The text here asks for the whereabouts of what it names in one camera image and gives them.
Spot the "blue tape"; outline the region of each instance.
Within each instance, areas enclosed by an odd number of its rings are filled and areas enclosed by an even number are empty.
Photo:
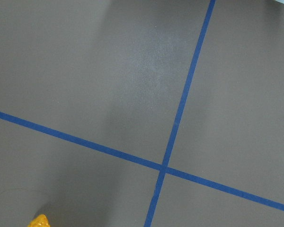
[[[235,189],[235,188],[231,188],[231,187],[228,187],[226,185],[223,185],[223,184],[220,184],[220,183],[217,183],[217,182],[214,182],[214,181],[206,180],[206,179],[201,178],[199,176],[191,175],[191,174],[188,174],[188,173],[185,173],[185,172],[173,169],[173,168],[169,168],[169,167],[166,169],[166,173],[173,175],[173,176],[177,176],[177,177],[186,179],[186,180],[189,180],[189,181],[192,181],[192,182],[195,182],[195,183],[202,184],[202,185],[207,186],[207,187],[217,189],[217,190],[222,191],[222,192],[226,192],[226,193],[229,193],[229,194],[232,194],[232,195],[239,196],[239,197],[244,198],[246,200],[251,200],[251,201],[261,203],[263,205],[284,211],[284,204],[281,204],[281,203],[278,203],[278,202],[275,202],[275,201],[272,201],[272,200],[268,200],[268,199],[262,198],[260,196],[253,195],[253,194],[250,194],[248,192],[244,192],[244,191],[241,191],[241,190],[238,190],[238,189]]]
[[[180,122],[181,122],[181,118],[182,118],[182,115],[183,115],[183,111],[184,111],[184,108],[185,108],[188,92],[189,92],[189,89],[190,89],[190,86],[191,86],[191,83],[192,83],[192,80],[193,80],[195,68],[196,68],[196,65],[197,65],[197,62],[198,62],[198,58],[199,58],[201,47],[202,47],[202,44],[203,44],[203,41],[204,41],[204,38],[205,38],[206,30],[208,28],[210,17],[211,17],[212,12],[213,12],[214,4],[215,4],[215,0],[211,0],[210,3],[209,3],[209,6],[208,6],[207,12],[206,12],[206,16],[205,16],[202,28],[201,28],[201,32],[200,32],[200,35],[199,35],[197,45],[195,47],[194,56],[193,56],[191,64],[190,64],[187,79],[186,79],[186,82],[185,82],[185,85],[184,85],[184,89],[183,89],[182,96],[181,96],[181,99],[180,99],[180,103],[179,103],[179,106],[178,106],[177,114],[176,114],[176,117],[175,117],[174,125],[172,127],[170,137],[169,137],[169,141],[168,141],[168,144],[167,144],[167,147],[166,147],[165,155],[164,155],[164,158],[163,158],[162,169],[160,170],[159,175],[158,175],[155,191],[154,191],[154,194],[153,194],[153,197],[151,199],[151,203],[150,203],[147,215],[146,215],[144,227],[150,227],[151,226],[151,222],[152,222],[152,219],[153,219],[153,216],[154,216],[154,213],[155,213],[155,210],[156,210],[156,206],[157,206],[157,203],[158,203],[158,200],[159,200],[160,192],[161,192],[161,189],[162,189],[162,186],[163,186],[166,168],[169,164],[171,152],[172,152],[174,144],[175,144],[175,140],[176,140],[177,132],[178,132],[179,125],[180,125]]]
[[[130,155],[130,154],[121,152],[119,150],[108,148],[108,147],[102,146],[100,144],[97,144],[97,143],[94,143],[94,142],[91,142],[91,141],[88,141],[88,140],[81,139],[79,137],[75,137],[75,136],[66,134],[64,132],[60,132],[60,131],[57,131],[57,130],[54,130],[54,129],[51,129],[51,128],[47,128],[47,127],[42,126],[40,124],[29,122],[29,121],[23,120],[21,118],[17,118],[15,116],[12,116],[12,115],[9,115],[9,114],[3,113],[3,112],[0,112],[0,119],[6,120],[8,122],[12,122],[12,123],[15,123],[15,124],[36,130],[36,131],[40,131],[40,132],[43,132],[45,134],[60,138],[62,140],[66,140],[66,141],[69,141],[69,142],[72,142],[72,143],[76,143],[78,145],[81,145],[81,146],[84,146],[84,147],[87,147],[87,148],[91,148],[91,149],[94,149],[94,150],[97,150],[97,151],[100,151],[100,152],[103,152],[103,153],[106,153],[106,154],[109,154],[109,155],[112,155],[112,156],[115,156],[115,157],[119,157],[119,158],[122,158],[122,159],[125,159],[125,160],[128,160],[128,161],[140,164],[142,166],[147,166],[149,168],[156,169],[156,170],[161,169],[161,165],[158,164],[158,163],[155,163],[155,162],[152,162],[152,161],[149,161],[149,160],[146,160],[144,158],[140,158],[140,157],[137,157],[137,156],[134,156],[134,155]]]

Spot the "yellow-orange object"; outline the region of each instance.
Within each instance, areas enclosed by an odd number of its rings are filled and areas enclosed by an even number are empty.
[[[40,214],[37,218],[31,221],[27,227],[51,227],[44,214]]]

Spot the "gray floor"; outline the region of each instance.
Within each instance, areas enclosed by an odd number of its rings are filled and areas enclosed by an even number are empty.
[[[0,1],[0,111],[161,163],[209,0]],[[284,204],[284,5],[218,0],[169,167]],[[141,227],[158,171],[0,119],[0,227]],[[154,227],[284,226],[166,175]]]

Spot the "floor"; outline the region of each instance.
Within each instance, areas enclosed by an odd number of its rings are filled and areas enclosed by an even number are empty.
[[[0,0],[0,227],[40,213],[284,226],[284,4]]]

